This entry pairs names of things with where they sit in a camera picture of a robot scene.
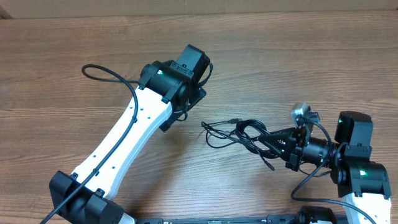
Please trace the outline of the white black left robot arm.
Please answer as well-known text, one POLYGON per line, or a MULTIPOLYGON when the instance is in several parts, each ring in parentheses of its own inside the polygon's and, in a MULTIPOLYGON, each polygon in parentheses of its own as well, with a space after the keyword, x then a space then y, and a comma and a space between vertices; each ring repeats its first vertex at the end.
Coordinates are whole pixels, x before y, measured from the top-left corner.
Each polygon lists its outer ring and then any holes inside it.
POLYGON ((205 71, 213 65, 204 51, 188 45, 178 60, 147 64, 137 88, 110 71, 132 93, 131 101, 99 146, 71 174, 57 171, 49 183, 54 209, 70 223, 137 223, 113 200, 130 166, 157 129, 166 132, 206 95, 205 71))

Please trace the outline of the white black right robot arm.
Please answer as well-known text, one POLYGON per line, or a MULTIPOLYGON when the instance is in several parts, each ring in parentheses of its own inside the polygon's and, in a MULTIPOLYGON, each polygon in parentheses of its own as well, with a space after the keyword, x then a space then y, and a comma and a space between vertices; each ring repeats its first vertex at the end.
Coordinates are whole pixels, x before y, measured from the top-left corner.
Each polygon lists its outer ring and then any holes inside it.
POLYGON ((370 160, 373 121, 367 114, 342 111, 335 138, 312 137, 320 126, 318 113, 293 113, 295 127, 259 136, 288 169, 298 171, 305 163, 330 169, 338 188, 338 203, 345 208, 348 223, 389 223, 391 186, 386 168, 370 160))

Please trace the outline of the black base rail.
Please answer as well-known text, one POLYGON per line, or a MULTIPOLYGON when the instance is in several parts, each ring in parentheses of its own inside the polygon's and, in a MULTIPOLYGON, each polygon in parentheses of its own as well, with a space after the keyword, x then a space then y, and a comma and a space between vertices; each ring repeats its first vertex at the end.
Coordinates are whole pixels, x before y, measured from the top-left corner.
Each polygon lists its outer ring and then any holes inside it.
POLYGON ((140 218, 138 224, 348 224, 346 215, 335 215, 330 208, 303 206, 295 214, 267 215, 240 218, 140 218))

